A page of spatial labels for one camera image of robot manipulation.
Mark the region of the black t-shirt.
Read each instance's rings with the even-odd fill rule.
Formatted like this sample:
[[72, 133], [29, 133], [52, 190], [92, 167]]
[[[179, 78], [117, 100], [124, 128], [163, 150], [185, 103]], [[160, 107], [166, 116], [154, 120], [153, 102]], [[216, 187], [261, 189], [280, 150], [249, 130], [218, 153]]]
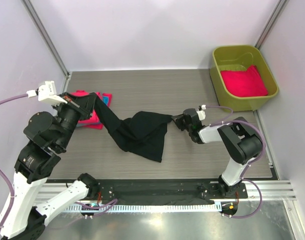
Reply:
[[122, 120], [100, 98], [95, 101], [94, 111], [121, 150], [154, 162], [162, 161], [171, 115], [139, 111]]

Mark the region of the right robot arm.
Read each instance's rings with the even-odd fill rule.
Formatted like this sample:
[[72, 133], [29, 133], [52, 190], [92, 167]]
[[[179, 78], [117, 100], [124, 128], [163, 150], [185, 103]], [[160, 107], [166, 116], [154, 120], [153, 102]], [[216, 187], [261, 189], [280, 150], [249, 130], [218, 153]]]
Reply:
[[261, 132], [243, 117], [203, 125], [206, 107], [198, 110], [188, 108], [172, 117], [181, 131], [187, 131], [194, 143], [208, 144], [222, 142], [229, 154], [226, 169], [218, 177], [218, 192], [224, 198], [231, 197], [238, 189], [245, 172], [253, 162], [264, 154], [266, 142]]

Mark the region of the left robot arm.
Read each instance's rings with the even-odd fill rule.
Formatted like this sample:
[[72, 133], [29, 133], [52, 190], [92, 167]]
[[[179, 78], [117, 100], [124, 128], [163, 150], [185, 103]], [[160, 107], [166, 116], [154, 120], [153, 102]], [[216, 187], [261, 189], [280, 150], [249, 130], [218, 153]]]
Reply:
[[6, 181], [10, 193], [0, 213], [0, 237], [3, 240], [36, 240], [67, 207], [98, 196], [98, 181], [90, 174], [82, 173], [58, 195], [35, 204], [42, 186], [61, 160], [60, 154], [67, 151], [78, 122], [91, 117], [97, 100], [95, 93], [74, 96], [65, 92], [52, 101], [56, 116], [41, 111], [29, 119], [23, 130], [28, 143], [15, 162], [13, 181]]

